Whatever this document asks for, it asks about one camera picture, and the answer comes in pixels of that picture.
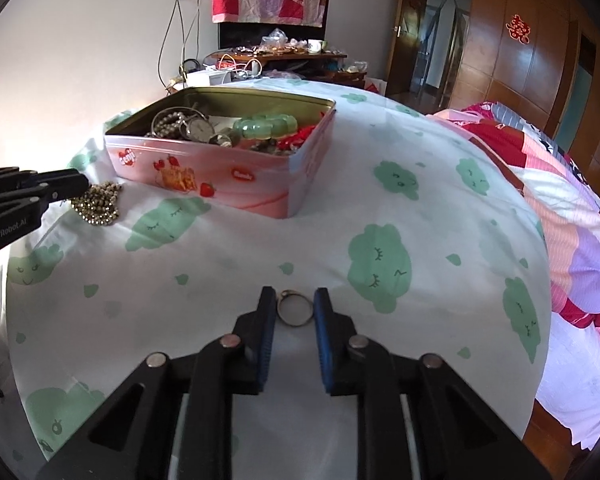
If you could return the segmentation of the white box on cabinet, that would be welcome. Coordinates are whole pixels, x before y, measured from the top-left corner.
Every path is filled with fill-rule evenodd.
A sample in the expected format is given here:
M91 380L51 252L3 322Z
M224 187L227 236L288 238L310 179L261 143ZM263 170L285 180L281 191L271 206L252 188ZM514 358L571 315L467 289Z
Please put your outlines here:
M233 79L232 70L218 70L217 68L207 68L206 70L197 70L188 73L185 76L187 87L210 87L219 84L229 84Z

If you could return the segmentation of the black television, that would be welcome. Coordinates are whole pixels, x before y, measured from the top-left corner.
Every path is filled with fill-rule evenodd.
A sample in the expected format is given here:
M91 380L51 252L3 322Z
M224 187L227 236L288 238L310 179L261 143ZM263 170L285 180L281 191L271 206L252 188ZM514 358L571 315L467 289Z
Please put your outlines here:
M323 40L325 38L328 6L329 0L327 0L322 27L260 23L214 23L218 25L219 47L222 49L254 47L264 40L274 42L291 39L298 41Z

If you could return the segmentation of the red knot cord pendant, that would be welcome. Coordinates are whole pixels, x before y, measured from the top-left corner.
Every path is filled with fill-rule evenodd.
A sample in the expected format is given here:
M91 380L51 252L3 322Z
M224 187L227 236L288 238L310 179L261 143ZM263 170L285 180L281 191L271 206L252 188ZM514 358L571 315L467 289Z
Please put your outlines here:
M310 125L300 128L297 132L284 136L276 141L276 148L284 153L294 153L302 148L302 145L306 143L310 135L316 128L316 125Z

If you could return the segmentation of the pink tin box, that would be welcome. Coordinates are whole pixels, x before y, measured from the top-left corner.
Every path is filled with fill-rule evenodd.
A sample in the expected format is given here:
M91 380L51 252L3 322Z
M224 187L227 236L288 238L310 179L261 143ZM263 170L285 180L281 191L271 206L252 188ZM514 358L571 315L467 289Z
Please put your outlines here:
M276 148L280 138L248 140L233 129L236 119L257 114L289 114L298 130L316 128L302 148L284 153ZM335 101L316 96L230 84L187 88L109 128L105 146L114 171L126 180L283 219L299 211L309 192L335 114ZM209 143L184 138L184 122L193 115L212 123Z

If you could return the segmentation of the pink patchwork quilt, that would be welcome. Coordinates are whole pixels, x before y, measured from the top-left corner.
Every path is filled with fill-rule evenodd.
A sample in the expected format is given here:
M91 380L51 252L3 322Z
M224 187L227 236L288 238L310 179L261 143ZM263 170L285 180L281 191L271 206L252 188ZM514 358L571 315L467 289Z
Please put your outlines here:
M536 400L590 450L600 440L600 198L552 139L501 103L432 117L485 150L540 219L552 328Z

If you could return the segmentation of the silver wrist watch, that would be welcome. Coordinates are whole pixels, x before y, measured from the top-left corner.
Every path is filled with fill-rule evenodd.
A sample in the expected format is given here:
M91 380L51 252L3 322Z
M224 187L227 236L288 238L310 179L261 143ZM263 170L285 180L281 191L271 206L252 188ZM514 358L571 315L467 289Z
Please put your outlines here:
M192 142L209 143L215 136L215 130L208 119L193 115L184 122L183 136Z

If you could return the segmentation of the red double happiness sticker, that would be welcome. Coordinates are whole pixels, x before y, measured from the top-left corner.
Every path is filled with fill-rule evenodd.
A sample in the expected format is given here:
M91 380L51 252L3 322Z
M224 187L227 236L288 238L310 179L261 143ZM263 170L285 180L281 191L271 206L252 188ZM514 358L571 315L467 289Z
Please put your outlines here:
M530 42L531 26L519 14L513 14L505 24L505 28L510 39L520 44L528 44Z

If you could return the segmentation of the white mug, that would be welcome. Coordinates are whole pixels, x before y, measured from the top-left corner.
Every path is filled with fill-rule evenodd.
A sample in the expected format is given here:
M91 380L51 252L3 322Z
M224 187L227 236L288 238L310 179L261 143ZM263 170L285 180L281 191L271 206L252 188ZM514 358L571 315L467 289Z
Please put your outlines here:
M325 43L323 40L310 39L308 41L308 53L310 55L318 55L325 52Z

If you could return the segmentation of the red patchwork cloth cover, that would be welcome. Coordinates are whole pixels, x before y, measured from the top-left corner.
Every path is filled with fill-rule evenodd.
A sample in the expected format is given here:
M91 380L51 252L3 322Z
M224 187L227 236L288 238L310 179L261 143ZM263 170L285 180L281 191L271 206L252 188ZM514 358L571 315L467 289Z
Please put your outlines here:
M322 27L327 0L212 0L213 23Z

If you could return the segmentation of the wooden wardrobe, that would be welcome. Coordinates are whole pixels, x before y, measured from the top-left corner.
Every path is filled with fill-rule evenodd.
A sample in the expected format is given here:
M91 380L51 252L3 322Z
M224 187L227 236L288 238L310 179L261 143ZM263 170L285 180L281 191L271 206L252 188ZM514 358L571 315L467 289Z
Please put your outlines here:
M531 26L530 42L510 39L513 14ZM441 104L459 110L501 102L554 138L567 122L577 76L590 77L582 115L565 149L600 196L600 31L577 0L470 0L468 31L445 72Z

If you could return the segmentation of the wooden tv cabinet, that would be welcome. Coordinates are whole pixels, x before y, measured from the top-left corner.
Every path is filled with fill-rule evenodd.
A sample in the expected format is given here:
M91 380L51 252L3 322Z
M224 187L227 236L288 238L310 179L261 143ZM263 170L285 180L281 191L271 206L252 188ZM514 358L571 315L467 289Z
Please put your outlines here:
M287 78L340 84L363 89L366 63L351 62L340 52L264 53L216 51L204 59L205 66L229 72L233 80Z

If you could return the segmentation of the white green cloud bedsheet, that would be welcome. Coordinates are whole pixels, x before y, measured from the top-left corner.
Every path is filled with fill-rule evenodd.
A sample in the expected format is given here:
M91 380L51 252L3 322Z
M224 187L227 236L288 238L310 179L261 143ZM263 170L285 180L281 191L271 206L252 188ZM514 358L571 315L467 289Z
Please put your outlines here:
M380 96L336 103L299 211L272 219L125 182L119 220L68 203L0 255L0 453L30 479L152 352L185 356L264 286L284 295L265 394L236 406L234 455L276 478L348 478L354 404L321 385L314 290L389 350L446 359L523 434L546 359L550 278L538 217L478 146Z

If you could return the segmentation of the wooden bedroom door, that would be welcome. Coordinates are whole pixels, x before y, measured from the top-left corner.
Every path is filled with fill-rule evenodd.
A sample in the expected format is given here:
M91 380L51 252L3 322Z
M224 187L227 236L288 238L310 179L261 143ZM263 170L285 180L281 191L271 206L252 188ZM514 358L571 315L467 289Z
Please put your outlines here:
M386 96L410 92L427 0L398 0L387 70Z

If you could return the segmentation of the green jade bangle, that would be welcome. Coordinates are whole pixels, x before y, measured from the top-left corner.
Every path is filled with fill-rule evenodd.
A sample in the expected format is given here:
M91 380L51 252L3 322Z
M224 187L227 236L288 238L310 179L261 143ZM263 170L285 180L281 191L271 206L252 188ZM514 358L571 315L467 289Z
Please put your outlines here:
M233 129L248 140L278 139L295 133L298 122L289 114L257 114L236 119Z

